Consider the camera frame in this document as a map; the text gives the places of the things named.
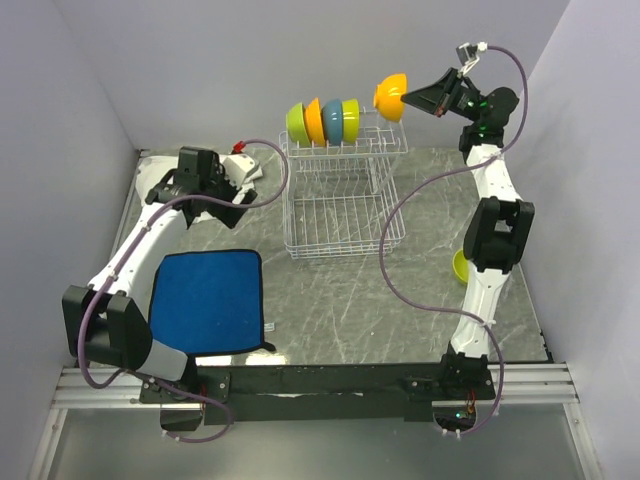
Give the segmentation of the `orange bowl stack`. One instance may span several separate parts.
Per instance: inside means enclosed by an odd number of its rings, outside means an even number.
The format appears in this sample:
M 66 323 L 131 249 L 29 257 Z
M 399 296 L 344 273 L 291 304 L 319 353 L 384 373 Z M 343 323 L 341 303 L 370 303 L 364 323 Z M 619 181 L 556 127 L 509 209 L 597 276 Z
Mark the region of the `orange bowl stack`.
M 405 73 L 389 75 L 376 86 L 373 107 L 385 120 L 398 123 L 404 113 L 402 96 L 407 89 L 408 79 Z

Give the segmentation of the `yellow-green bowl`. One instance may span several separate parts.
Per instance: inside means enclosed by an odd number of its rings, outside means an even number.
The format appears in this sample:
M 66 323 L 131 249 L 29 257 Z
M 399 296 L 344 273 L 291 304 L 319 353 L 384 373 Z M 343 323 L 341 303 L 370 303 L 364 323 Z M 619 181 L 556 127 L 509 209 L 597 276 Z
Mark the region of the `yellow-green bowl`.
M 343 142 L 356 142 L 360 128 L 360 105 L 356 98 L 342 102 Z

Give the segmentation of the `blue bowl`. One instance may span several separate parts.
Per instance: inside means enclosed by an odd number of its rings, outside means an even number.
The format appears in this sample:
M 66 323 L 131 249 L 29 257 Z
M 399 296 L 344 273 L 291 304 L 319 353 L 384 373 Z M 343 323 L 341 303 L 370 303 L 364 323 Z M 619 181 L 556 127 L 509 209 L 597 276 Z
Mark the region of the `blue bowl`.
M 343 141 L 343 108 L 340 99 L 329 100 L 321 110 L 325 139 L 332 146 Z

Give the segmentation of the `lime green bowl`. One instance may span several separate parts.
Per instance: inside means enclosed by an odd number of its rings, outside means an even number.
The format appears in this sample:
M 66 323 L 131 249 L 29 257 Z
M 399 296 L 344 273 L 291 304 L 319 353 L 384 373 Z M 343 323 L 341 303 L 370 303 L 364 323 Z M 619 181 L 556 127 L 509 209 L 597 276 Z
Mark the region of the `lime green bowl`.
M 310 147 L 311 141 L 305 123 L 305 107 L 302 102 L 290 108 L 285 121 L 289 140 L 302 148 Z

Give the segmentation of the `white wire dish rack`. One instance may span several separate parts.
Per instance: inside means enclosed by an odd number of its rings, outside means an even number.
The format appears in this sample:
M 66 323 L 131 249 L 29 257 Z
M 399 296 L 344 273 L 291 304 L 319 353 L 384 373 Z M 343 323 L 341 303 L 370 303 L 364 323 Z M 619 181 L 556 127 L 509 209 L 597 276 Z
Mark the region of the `white wire dish rack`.
M 356 142 L 303 147 L 279 135 L 288 156 L 283 194 L 284 245 L 294 259 L 387 253 L 405 236 L 401 213 L 381 229 L 399 201 L 394 174 L 408 153 L 404 125 L 360 112 Z

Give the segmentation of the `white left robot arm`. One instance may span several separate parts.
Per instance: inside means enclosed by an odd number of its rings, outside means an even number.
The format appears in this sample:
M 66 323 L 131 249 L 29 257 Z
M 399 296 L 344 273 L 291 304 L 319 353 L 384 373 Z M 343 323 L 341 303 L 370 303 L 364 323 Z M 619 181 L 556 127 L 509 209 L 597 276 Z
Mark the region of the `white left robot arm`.
M 192 226 L 216 220 L 234 228 L 261 207 L 252 183 L 258 168 L 241 150 L 197 147 L 141 162 L 135 228 L 97 275 L 62 298 L 81 367 L 96 362 L 152 378 L 186 402 L 202 389 L 199 357 L 269 348 L 260 254 L 176 249 Z

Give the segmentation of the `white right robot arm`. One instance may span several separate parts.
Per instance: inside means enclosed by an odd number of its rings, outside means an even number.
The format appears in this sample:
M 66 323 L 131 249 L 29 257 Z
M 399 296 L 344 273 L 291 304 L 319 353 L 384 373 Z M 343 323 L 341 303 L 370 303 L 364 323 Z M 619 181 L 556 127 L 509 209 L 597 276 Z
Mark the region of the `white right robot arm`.
M 508 87 L 484 95 L 451 68 L 402 100 L 436 117 L 452 112 L 470 122 L 460 135 L 459 150 L 479 203 L 463 242 L 469 278 L 462 312 L 437 384 L 449 398 L 471 396 L 491 383 L 488 355 L 498 300 L 522 259 L 535 215 L 534 205 L 517 193 L 504 159 L 504 128 L 519 99 Z

